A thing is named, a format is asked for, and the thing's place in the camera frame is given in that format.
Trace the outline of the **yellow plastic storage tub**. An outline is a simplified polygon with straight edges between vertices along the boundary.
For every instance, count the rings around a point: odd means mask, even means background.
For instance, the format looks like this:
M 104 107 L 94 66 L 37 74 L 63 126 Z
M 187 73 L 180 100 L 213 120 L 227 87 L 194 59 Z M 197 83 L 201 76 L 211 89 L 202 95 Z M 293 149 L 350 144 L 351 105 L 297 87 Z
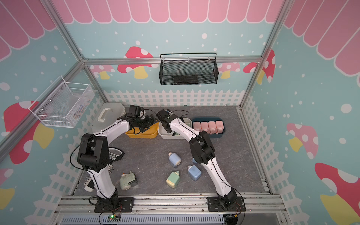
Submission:
M 138 127 L 126 132 L 125 134 L 130 138 L 153 139 L 158 135 L 159 122 L 153 124 L 148 130 L 140 132 Z

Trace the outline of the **white plastic storage tub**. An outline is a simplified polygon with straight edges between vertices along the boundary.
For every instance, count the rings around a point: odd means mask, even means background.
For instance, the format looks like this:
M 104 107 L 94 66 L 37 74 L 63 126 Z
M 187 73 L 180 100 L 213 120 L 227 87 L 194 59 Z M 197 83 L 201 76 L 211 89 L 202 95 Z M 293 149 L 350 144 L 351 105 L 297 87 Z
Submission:
M 191 128 L 193 127 L 191 119 L 189 119 L 189 118 L 183 118 L 183 119 L 187 126 L 189 126 Z M 158 134 L 163 139 L 173 139 L 173 140 L 183 139 L 183 137 L 176 132 L 168 133 L 162 126 L 161 122 L 159 123 Z

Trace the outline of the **pink sharpener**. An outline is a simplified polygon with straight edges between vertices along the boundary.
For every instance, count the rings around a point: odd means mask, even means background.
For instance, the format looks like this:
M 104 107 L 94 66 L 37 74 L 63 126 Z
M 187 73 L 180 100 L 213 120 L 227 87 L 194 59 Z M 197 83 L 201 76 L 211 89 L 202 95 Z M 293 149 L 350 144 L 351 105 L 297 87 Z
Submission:
M 207 134 L 209 134 L 210 133 L 210 128 L 209 128 L 208 122 L 203 121 L 200 124 L 201 124 L 201 131 L 205 131 Z
M 216 122 L 215 121 L 209 121 L 208 122 L 208 127 L 209 127 L 209 134 L 216 134 L 218 129 L 216 126 Z
M 215 123 L 217 128 L 216 134 L 222 134 L 225 128 L 223 121 L 215 121 Z
M 201 128 L 201 123 L 198 122 L 198 121 L 194 121 L 193 122 L 193 129 L 198 131 L 198 132 L 201 132 L 202 128 Z

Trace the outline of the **pale green round sharpener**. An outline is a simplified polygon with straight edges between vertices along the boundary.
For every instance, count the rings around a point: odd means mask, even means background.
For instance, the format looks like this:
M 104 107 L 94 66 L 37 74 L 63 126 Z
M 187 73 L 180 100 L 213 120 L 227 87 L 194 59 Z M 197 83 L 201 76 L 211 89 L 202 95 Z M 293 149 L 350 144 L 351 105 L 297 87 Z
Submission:
M 119 184 L 120 184 L 120 188 L 121 190 L 128 190 L 131 187 L 137 186 L 138 185 L 138 180 L 136 175 L 130 171 L 129 173 L 123 173 L 121 175 L 121 178 L 119 180 Z

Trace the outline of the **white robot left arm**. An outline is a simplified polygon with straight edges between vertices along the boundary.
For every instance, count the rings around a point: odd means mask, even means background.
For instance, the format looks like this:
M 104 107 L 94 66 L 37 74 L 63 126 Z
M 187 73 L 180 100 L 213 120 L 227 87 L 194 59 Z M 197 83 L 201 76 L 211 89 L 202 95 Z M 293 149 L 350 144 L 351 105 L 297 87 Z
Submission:
M 116 210 L 121 206 L 118 191 L 108 171 L 111 162 L 108 144 L 135 128 L 138 128 L 140 133 L 145 132 L 157 122 L 156 116 L 146 115 L 144 108 L 131 105 L 129 111 L 113 124 L 94 134 L 86 133 L 82 136 L 77 162 L 94 182 L 97 191 L 96 205 L 109 210 Z

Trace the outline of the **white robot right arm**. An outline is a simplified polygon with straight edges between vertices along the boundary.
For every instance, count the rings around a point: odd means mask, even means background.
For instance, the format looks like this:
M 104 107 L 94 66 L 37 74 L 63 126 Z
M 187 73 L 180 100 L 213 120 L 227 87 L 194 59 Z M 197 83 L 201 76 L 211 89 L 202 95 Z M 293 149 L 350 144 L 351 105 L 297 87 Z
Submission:
M 200 132 L 189 127 L 169 109 L 158 111 L 157 118 L 168 133 L 180 134 L 189 142 L 193 159 L 205 168 L 215 185 L 220 206 L 224 210 L 231 209 L 238 196 L 236 190 L 227 182 L 217 163 L 215 149 L 209 135 L 205 131 Z

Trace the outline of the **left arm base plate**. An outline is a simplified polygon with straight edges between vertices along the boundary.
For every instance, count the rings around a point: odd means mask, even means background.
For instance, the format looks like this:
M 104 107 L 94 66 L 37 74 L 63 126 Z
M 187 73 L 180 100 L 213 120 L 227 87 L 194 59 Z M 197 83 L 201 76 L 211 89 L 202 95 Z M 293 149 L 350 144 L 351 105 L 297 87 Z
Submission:
M 94 212 L 132 212 L 134 200 L 133 197 L 117 196 L 114 199 L 98 198 Z

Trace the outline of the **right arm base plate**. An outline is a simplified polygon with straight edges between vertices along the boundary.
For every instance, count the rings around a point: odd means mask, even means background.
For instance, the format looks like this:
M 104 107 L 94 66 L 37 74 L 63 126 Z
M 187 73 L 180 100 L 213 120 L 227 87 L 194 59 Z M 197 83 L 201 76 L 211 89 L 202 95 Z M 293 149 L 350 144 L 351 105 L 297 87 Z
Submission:
M 205 200 L 209 212 L 245 212 L 244 199 L 238 196 L 234 201 L 226 201 L 220 197 L 207 197 Z

